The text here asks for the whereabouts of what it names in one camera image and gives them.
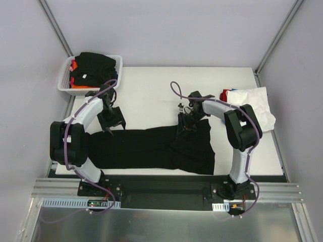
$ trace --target pile of clothes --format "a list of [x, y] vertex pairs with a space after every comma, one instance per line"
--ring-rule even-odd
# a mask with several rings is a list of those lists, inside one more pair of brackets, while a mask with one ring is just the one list
[[116, 60], [103, 54], [82, 52], [70, 66], [70, 88], [94, 88], [118, 79]]

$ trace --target black pants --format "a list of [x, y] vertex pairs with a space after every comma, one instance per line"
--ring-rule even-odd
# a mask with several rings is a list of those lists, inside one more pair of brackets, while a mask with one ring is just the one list
[[101, 169], [164, 168], [213, 174], [214, 156], [207, 119], [197, 130], [176, 139], [177, 126], [147, 130], [117, 130], [112, 137], [98, 132], [90, 136], [89, 158]]

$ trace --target table surface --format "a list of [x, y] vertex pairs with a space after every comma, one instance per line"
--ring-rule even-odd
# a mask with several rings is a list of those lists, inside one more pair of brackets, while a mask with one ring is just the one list
[[[161, 126], [177, 125], [177, 105], [187, 100], [180, 100], [170, 89], [170, 81], [180, 84], [183, 95], [198, 90], [201, 95], [213, 94], [219, 97], [223, 89], [256, 88], [256, 81], [251, 68], [183, 68], [183, 67], [126, 67], [123, 68], [115, 106], [119, 106], [127, 122], [126, 129], [148, 129]], [[83, 102], [81, 96], [75, 98], [72, 112]], [[233, 148], [228, 139], [224, 123], [211, 116], [211, 145], [216, 154], [214, 175], [226, 175], [232, 165]], [[86, 130], [93, 134], [101, 131], [95, 118]], [[105, 174], [135, 175], [192, 175], [179, 169], [104, 169]], [[58, 164], [56, 174], [72, 174]], [[251, 165], [251, 175], [283, 175], [272, 134], [263, 134], [255, 149]]]

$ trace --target black fabric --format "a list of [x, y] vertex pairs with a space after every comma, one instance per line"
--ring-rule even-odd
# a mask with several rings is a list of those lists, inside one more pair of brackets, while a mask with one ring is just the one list
[[213, 175], [211, 127], [207, 119], [196, 126], [196, 132], [177, 139], [177, 126], [117, 130], [113, 137], [98, 132], [90, 136], [89, 158], [101, 169], [164, 168]]
[[74, 84], [78, 86], [100, 87], [111, 80], [115, 72], [116, 60], [103, 54], [82, 52], [75, 57], [75, 61], [77, 68], [70, 76], [74, 77]]

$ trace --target black cloth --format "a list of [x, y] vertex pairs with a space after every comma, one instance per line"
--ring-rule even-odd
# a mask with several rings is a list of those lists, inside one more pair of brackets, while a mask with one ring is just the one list
[[100, 87], [114, 75], [116, 60], [103, 54], [82, 52], [75, 61], [77, 68], [70, 73], [75, 85]]
[[177, 126], [147, 130], [117, 130], [112, 137], [90, 136], [89, 158], [101, 169], [164, 168], [213, 175], [214, 156], [207, 119], [197, 131], [176, 139]]

